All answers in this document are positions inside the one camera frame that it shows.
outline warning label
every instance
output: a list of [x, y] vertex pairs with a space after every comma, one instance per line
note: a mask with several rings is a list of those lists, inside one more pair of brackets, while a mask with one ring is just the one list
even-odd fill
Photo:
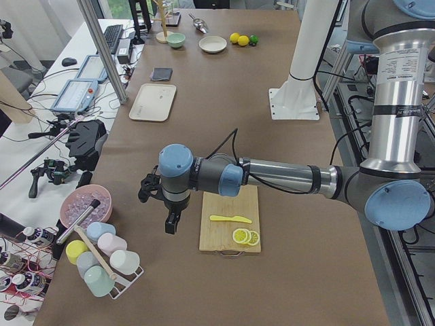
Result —
[[387, 52], [379, 57], [378, 84], [392, 82], [423, 83], [425, 60], [420, 62], [421, 49]]

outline light blue cup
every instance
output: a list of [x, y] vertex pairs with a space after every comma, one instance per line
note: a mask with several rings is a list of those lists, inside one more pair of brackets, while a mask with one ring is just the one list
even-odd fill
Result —
[[116, 229], [112, 224], [102, 222], [93, 222], [86, 229], [86, 235], [94, 243], [97, 243], [104, 233], [112, 233], [115, 236]]
[[79, 270], [79, 274], [82, 278], [84, 278], [84, 275], [89, 270], [89, 268], [93, 266], [100, 266], [98, 259], [90, 251], [82, 253], [77, 258], [76, 264], [77, 269]]
[[171, 48], [177, 49], [183, 46], [186, 36], [181, 33], [172, 33], [168, 35], [166, 40]]
[[115, 281], [110, 279], [108, 273], [101, 266], [89, 268], [84, 275], [84, 281], [96, 297], [104, 297], [115, 286]]

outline pink cup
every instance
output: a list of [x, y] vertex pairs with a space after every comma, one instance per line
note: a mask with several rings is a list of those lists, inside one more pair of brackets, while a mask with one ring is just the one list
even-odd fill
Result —
[[127, 250], [127, 242], [112, 233], [104, 233], [100, 236], [97, 245], [108, 257], [117, 250]]

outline computer mouse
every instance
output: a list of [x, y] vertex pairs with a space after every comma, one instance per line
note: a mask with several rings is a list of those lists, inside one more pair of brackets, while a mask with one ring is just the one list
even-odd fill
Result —
[[62, 66], [64, 66], [64, 67], [72, 66], [72, 65], [75, 65], [76, 63], [77, 63], [77, 60], [74, 58], [64, 58], [62, 60]]

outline lime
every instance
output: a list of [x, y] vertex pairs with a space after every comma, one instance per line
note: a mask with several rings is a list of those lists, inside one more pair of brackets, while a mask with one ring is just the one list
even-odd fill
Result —
[[241, 245], [244, 245], [251, 241], [251, 232], [248, 229], [235, 229], [232, 232], [232, 239]]
[[246, 35], [242, 35], [239, 37], [239, 39], [237, 40], [237, 43], [240, 46], [247, 46], [249, 44], [249, 37]]
[[258, 43], [258, 36], [257, 35], [251, 35], [249, 36], [249, 44], [251, 46], [256, 46]]
[[249, 246], [256, 246], [260, 242], [260, 235], [257, 231], [249, 231], [251, 240], [247, 243]]
[[238, 33], [231, 34], [230, 35], [230, 42], [233, 44], [237, 43], [237, 40], [239, 39], [239, 37], [240, 37], [240, 34], [238, 34]]

